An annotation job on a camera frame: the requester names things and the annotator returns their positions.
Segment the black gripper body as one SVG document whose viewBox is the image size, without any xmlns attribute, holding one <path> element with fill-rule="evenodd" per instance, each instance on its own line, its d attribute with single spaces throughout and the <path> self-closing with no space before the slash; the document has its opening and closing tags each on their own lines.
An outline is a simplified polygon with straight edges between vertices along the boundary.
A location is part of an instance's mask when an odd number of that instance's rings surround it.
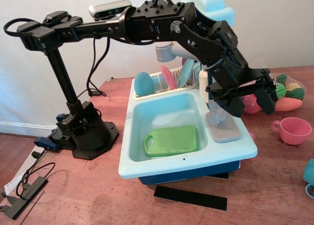
<svg viewBox="0 0 314 225">
<path fill-rule="evenodd" d="M 270 77 L 269 69 L 252 69 L 244 58 L 222 55 L 213 63 L 204 61 L 205 70 L 215 79 L 205 88 L 209 97 L 222 105 L 224 98 L 235 98 L 253 94 L 259 89 L 275 90 L 277 83 Z"/>
</svg>

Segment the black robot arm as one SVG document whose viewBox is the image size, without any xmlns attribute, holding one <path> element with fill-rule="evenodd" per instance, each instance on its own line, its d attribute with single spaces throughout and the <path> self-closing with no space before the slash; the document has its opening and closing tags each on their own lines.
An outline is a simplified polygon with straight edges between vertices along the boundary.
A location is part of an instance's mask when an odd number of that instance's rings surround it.
<svg viewBox="0 0 314 225">
<path fill-rule="evenodd" d="M 58 50 L 64 43 L 85 38 L 105 37 L 133 45 L 178 42 L 215 79 L 206 86 L 206 92 L 229 114 L 242 115 L 240 97 L 247 94 L 255 95 L 266 114 L 275 111 L 276 83 L 269 70 L 251 69 L 237 49 L 237 36 L 230 25 L 206 17 L 192 2 L 145 1 L 138 8 L 129 5 L 109 9 L 91 23 L 66 11 L 56 11 L 43 22 L 13 19 L 3 29 L 20 38 L 28 50 L 47 56 L 66 98 L 69 114 L 57 120 L 57 128 L 47 138 L 35 140 L 46 150 L 65 148 L 76 158 L 93 159 L 110 150 L 118 137 L 116 126 L 102 121 L 91 102 L 78 99 Z"/>
</svg>

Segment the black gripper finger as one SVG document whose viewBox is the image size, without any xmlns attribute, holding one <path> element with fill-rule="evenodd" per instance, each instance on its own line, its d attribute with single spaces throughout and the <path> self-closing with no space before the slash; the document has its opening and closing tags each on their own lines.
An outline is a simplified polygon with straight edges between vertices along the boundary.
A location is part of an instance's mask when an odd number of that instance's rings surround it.
<svg viewBox="0 0 314 225">
<path fill-rule="evenodd" d="M 224 98 L 222 100 L 222 108 L 234 117 L 241 117 L 245 108 L 245 105 L 240 98 Z"/>
<path fill-rule="evenodd" d="M 271 115 L 275 112 L 276 102 L 278 101 L 275 90 L 267 90 L 264 88 L 256 90 L 255 97 L 257 98 L 257 104 L 267 115 Z"/>
</svg>

